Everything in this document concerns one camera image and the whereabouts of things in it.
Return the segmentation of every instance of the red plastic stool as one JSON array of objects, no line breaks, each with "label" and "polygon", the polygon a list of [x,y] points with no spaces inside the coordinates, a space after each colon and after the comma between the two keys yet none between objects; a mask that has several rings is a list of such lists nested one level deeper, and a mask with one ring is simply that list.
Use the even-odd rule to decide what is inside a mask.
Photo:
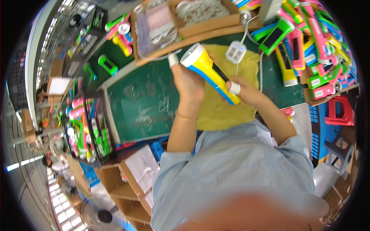
[{"label": "red plastic stool", "polygon": [[[338,118],[336,113],[336,102],[341,103],[343,107],[343,117]],[[354,125],[354,111],[346,96],[336,96],[329,100],[329,117],[325,117],[325,123],[330,125],[343,125],[343,126],[353,126]]]}]

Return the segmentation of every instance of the white paper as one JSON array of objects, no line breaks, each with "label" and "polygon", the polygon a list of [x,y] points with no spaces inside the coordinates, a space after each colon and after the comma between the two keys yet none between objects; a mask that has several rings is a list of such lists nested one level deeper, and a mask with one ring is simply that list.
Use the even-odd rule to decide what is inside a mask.
[{"label": "white paper", "polygon": [[149,204],[149,206],[151,208],[153,208],[154,206],[154,200],[153,200],[153,192],[150,191],[147,196],[145,197],[145,200],[147,201],[147,203]]},{"label": "white paper", "polygon": [[53,77],[48,94],[63,95],[65,89],[68,87],[70,80],[70,78]]},{"label": "white paper", "polygon": [[125,163],[144,193],[148,192],[159,172],[159,165],[149,145],[131,155]]}]

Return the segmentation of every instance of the box of components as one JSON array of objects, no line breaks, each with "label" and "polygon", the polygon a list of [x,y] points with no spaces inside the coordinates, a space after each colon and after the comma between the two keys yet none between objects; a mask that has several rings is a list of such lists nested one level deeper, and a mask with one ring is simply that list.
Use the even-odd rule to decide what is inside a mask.
[{"label": "box of components", "polygon": [[[215,9],[207,5],[214,6],[219,2],[221,6]],[[239,9],[229,0],[205,0],[204,3],[202,0],[169,0],[167,3],[175,27],[183,38],[241,24]]]}]

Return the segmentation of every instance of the table surface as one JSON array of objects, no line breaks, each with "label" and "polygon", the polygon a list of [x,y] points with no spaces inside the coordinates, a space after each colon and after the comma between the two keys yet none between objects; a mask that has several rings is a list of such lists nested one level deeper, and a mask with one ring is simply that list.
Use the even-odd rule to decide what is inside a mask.
[{"label": "table surface", "polygon": [[[242,37],[243,33],[237,33],[201,43],[229,45]],[[244,44],[247,49],[257,52],[257,46],[249,39],[246,39]],[[178,56],[181,57],[189,47],[185,47]],[[102,54],[105,54],[119,69],[134,60],[133,55],[125,57],[118,46],[112,41],[106,41],[88,61],[98,79],[90,81],[83,71],[80,72],[80,76],[85,77],[84,83],[88,83],[84,85],[85,90],[96,90],[110,77],[110,74],[98,65],[98,58]],[[305,102],[302,85],[283,86],[275,53],[268,57],[263,56],[263,93],[281,109]],[[167,59],[150,62],[126,74],[108,88],[108,95],[121,142],[159,137],[170,132],[173,112],[177,109],[179,96],[173,84]]]}]

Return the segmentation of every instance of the shirt sleeve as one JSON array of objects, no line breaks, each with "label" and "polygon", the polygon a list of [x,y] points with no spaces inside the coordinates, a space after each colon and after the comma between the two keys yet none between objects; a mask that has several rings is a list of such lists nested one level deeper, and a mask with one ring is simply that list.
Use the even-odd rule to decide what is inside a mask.
[{"label": "shirt sleeve", "polygon": [[164,152],[161,156],[160,170],[153,184],[154,203],[163,197],[180,171],[192,159],[190,152]]},{"label": "shirt sleeve", "polygon": [[309,159],[307,144],[302,137],[300,135],[292,136],[275,149],[281,152],[298,169],[307,185],[314,191],[313,164]]}]

